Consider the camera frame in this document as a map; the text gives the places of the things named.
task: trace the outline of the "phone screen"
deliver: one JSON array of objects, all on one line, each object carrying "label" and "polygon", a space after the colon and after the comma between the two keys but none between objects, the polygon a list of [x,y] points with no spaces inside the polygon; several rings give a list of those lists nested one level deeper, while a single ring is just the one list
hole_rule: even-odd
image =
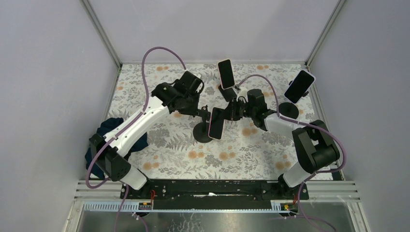
[{"label": "phone screen", "polygon": [[301,70],[289,86],[288,90],[286,90],[285,97],[292,103],[297,103],[313,82],[315,82],[315,77],[308,72]]},{"label": "phone screen", "polygon": [[211,121],[209,122],[208,137],[213,139],[221,139],[223,132],[223,124],[225,122],[224,109],[214,107],[211,113]]},{"label": "phone screen", "polygon": [[234,72],[232,71],[231,60],[227,59],[218,63],[220,74],[220,85],[222,89],[232,88],[235,85]]}]

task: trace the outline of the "floral tablecloth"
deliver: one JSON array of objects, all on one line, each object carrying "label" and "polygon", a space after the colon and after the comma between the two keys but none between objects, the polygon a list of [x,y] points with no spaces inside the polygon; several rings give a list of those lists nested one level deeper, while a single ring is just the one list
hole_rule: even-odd
[{"label": "floral tablecloth", "polygon": [[[187,64],[194,74],[201,74],[205,83],[199,107],[208,105],[225,108],[227,102],[218,91],[213,78],[218,75],[213,64]],[[279,101],[288,83],[301,69],[299,64],[233,64],[236,82],[249,74],[258,73],[268,77],[277,91]],[[146,65],[148,89],[152,91],[162,82],[173,82],[184,72],[179,64]],[[276,103],[268,83],[252,77],[244,84],[247,89],[259,88],[265,95],[268,108]],[[132,115],[145,102],[141,65],[124,64],[107,117]],[[298,120],[309,122],[315,119],[309,97],[298,102]],[[129,162],[150,178],[179,179],[277,179],[297,161],[292,140],[274,132],[264,132],[255,127],[249,118],[225,124],[222,140],[201,144],[194,140],[193,127],[201,122],[199,117],[169,115],[163,122],[148,131],[149,146],[132,153]],[[320,174],[315,179],[331,180],[330,174]]]}]

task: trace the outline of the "black phone holder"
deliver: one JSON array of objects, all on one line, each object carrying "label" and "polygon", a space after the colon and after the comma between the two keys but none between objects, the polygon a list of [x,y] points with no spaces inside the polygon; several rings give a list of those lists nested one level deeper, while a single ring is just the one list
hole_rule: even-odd
[{"label": "black phone holder", "polygon": [[202,118],[202,122],[195,125],[193,128],[192,134],[196,141],[200,143],[209,143],[212,141],[212,138],[208,136],[209,133],[209,122],[206,122],[210,119],[210,113],[208,112],[208,106],[202,107],[198,110],[198,116]]},{"label": "black phone holder", "polygon": [[[309,94],[309,91],[306,91],[306,93],[302,95],[302,98],[306,97],[308,94]],[[283,102],[279,104],[279,113],[281,115],[284,115],[286,117],[290,117],[293,119],[297,119],[297,117],[299,117],[299,109],[296,107],[295,104],[291,102]]]}]

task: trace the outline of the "aluminum frame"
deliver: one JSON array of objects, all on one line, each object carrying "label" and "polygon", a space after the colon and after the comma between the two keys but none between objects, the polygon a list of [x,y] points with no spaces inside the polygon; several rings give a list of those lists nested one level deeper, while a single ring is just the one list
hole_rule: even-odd
[{"label": "aluminum frame", "polygon": [[[90,180],[91,184],[100,183],[99,180]],[[112,207],[119,205],[122,201],[120,196],[122,184],[120,182],[107,181],[98,189],[89,189],[84,180],[79,180],[75,193],[72,209],[68,223],[63,232],[75,232],[80,224],[81,215],[84,211],[90,210],[90,204],[101,205],[98,211],[113,211]],[[370,232],[366,217],[363,213],[362,203],[354,181],[308,181],[307,189],[310,199],[301,202],[311,203],[339,203],[344,202],[348,207],[354,229],[357,232]],[[149,202],[150,199],[127,200],[126,203]],[[277,213],[277,204],[288,203],[289,201],[271,201],[272,213]],[[155,210],[155,212],[173,213],[175,210]],[[184,213],[268,213],[269,210],[180,210]]]}]

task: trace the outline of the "dark blue cloth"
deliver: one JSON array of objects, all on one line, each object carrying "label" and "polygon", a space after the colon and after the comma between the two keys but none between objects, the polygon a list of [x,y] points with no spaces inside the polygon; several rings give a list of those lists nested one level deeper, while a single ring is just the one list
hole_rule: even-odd
[{"label": "dark blue cloth", "polygon": [[[96,133],[99,134],[100,136],[104,136],[108,132],[117,128],[123,122],[124,122],[124,119],[120,117],[119,118],[113,118],[113,117],[109,118],[103,123],[101,123]],[[141,138],[136,143],[134,143],[134,145],[131,147],[130,151],[124,158],[128,160],[128,157],[130,157],[131,152],[141,151],[142,149],[146,148],[148,146],[148,142],[146,141],[147,138],[148,136],[146,133],[143,136],[141,136]],[[87,161],[86,168],[88,169],[92,161],[91,148],[88,148],[85,158]],[[91,173],[96,175],[99,179],[105,179],[104,172],[96,164],[92,166]]]}]

